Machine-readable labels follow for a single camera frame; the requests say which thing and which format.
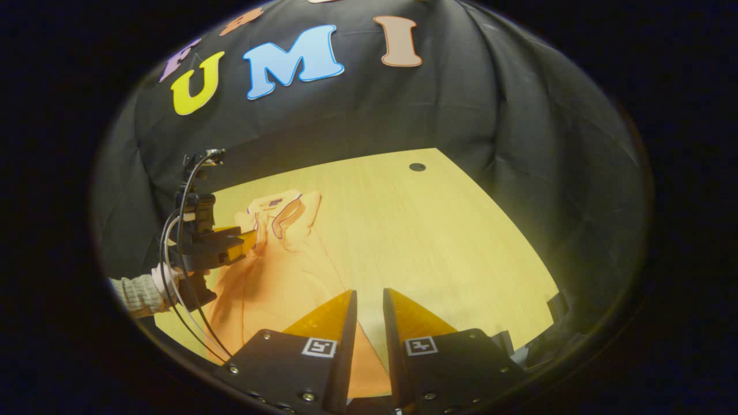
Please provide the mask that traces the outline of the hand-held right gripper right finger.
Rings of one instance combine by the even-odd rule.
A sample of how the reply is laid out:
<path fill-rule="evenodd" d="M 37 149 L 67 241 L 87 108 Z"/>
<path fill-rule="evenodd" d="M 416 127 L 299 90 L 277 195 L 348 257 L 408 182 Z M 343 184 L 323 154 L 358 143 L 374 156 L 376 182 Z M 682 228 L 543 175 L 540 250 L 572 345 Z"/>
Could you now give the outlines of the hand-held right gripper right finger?
<path fill-rule="evenodd" d="M 471 412 L 526 379 L 505 331 L 455 329 L 390 288 L 383 308 L 392 400 L 403 412 Z"/>

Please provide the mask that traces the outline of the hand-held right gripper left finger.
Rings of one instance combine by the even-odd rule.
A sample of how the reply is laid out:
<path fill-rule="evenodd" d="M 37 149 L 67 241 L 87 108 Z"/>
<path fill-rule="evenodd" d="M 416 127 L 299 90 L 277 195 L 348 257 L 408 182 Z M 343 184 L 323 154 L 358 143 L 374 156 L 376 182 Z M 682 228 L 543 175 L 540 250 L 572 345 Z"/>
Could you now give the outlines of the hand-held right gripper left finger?
<path fill-rule="evenodd" d="M 274 412 L 344 414 L 356 328 L 357 294 L 347 290 L 283 331 L 261 329 L 213 374 Z"/>

